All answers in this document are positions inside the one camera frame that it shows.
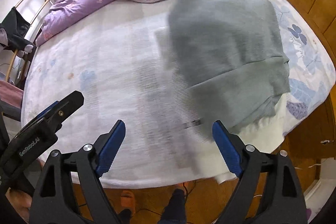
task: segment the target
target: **mattress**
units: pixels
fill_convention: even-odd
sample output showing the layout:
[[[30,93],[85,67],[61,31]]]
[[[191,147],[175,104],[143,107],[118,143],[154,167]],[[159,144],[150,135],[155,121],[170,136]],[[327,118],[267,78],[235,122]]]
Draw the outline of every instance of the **mattress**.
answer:
[[[291,92],[277,104],[274,119],[251,125],[241,137],[271,152],[284,136],[325,101],[335,83],[326,50],[286,0],[276,10]],[[121,119],[126,137],[112,168],[100,179],[107,188],[146,188],[199,178],[234,178],[213,142],[186,128],[181,102],[174,100],[155,32],[167,26],[175,0],[154,4],[117,0],[50,39],[37,49],[27,77],[22,125],[56,100],[79,90],[84,105],[58,131],[53,149],[77,151],[107,133]],[[73,174],[74,182],[78,177]]]

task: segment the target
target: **person's leg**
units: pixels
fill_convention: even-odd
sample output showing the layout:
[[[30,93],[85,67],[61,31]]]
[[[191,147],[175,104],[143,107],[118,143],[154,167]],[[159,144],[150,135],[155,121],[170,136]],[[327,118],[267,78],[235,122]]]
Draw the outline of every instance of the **person's leg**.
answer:
[[[124,209],[118,214],[122,224],[129,224],[131,217],[132,217],[132,212],[130,209]]]
[[[164,208],[158,224],[186,224],[187,218],[185,214],[185,195],[183,185],[178,185],[169,200],[168,205]]]
[[[124,190],[121,193],[120,202],[124,209],[118,214],[118,217],[122,224],[129,224],[131,217],[135,214],[135,197],[133,192]]]

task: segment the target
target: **pink towel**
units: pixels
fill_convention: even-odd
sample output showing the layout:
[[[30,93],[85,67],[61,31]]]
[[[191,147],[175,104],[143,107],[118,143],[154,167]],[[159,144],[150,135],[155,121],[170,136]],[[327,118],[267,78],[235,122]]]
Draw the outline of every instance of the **pink towel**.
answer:
[[[23,90],[5,81],[0,81],[0,99],[12,106],[21,108]]]

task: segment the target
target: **person's foot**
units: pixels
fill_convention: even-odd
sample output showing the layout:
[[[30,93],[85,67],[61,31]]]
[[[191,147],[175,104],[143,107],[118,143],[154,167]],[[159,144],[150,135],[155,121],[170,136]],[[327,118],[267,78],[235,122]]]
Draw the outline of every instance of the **person's foot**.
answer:
[[[179,184],[176,184],[176,185],[175,185],[176,189],[181,189],[181,190],[183,190],[185,196],[186,196],[186,195],[188,194],[188,192],[189,192],[189,188],[188,188],[188,186],[189,186],[189,181],[187,181],[187,182],[183,182],[183,183],[179,183]]]
[[[123,190],[120,196],[120,203],[123,209],[129,209],[132,216],[135,214],[135,197],[132,191]]]

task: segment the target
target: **blue flower print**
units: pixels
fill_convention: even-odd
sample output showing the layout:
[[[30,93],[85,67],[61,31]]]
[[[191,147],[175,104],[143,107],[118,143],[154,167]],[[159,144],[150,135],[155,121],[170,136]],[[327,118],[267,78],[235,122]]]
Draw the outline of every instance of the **blue flower print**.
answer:
[[[309,106],[311,99],[315,96],[315,91],[307,87],[307,85],[296,79],[289,79],[289,85],[291,87],[291,94],[300,102]]]
[[[80,76],[81,83],[81,91],[87,91],[92,84],[92,82],[96,79],[96,74],[94,71],[83,71]]]
[[[326,86],[322,81],[320,81],[319,91],[317,94],[319,95],[319,102],[324,102],[329,94],[329,92],[326,90]]]
[[[43,81],[48,76],[49,69],[43,68],[41,75],[40,75],[40,81]]]
[[[295,37],[295,38],[300,38],[302,43],[307,45],[307,38],[305,37],[305,35],[303,35],[301,32],[302,30],[300,29],[300,27],[292,24],[292,28],[288,28],[288,30],[292,33],[292,35]]]
[[[286,107],[297,120],[301,120],[308,115],[308,106],[305,103],[292,103],[287,101]]]
[[[53,59],[53,60],[50,62],[50,66],[53,67],[55,64],[56,64],[56,59]]]
[[[287,28],[287,26],[289,25],[288,19],[291,17],[290,10],[285,6],[279,7],[273,1],[271,3],[272,3],[272,5],[275,9],[275,13],[276,13],[276,16],[277,16],[279,26],[281,26],[283,28]]]
[[[304,48],[303,63],[312,75],[316,69],[324,70],[320,53],[310,45]]]
[[[327,68],[331,73],[335,73],[335,67],[334,67],[333,63],[328,63]]]

